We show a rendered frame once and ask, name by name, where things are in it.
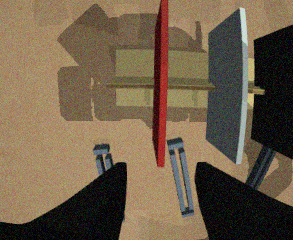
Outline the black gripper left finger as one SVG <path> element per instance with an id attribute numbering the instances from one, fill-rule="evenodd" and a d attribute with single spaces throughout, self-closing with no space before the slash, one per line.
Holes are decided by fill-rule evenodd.
<path id="1" fill-rule="evenodd" d="M 29 223 L 1 223 L 0 240 L 119 240 L 127 165 L 111 165 L 73 197 Z"/>

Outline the tan slotted board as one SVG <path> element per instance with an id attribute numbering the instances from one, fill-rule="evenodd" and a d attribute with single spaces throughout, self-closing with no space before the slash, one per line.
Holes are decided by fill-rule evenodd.
<path id="1" fill-rule="evenodd" d="M 254 109 L 254 95 L 265 95 L 254 87 L 254 59 L 249 57 L 247 109 Z M 166 108 L 207 108 L 209 53 L 169 51 Z M 117 49 L 115 77 L 106 88 L 115 88 L 117 107 L 153 107 L 154 49 Z"/>

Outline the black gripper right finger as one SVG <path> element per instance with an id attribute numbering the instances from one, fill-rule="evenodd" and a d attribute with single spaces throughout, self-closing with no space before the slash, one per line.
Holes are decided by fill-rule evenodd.
<path id="1" fill-rule="evenodd" d="M 202 161 L 194 181 L 210 240 L 293 240 L 293 205 Z"/>

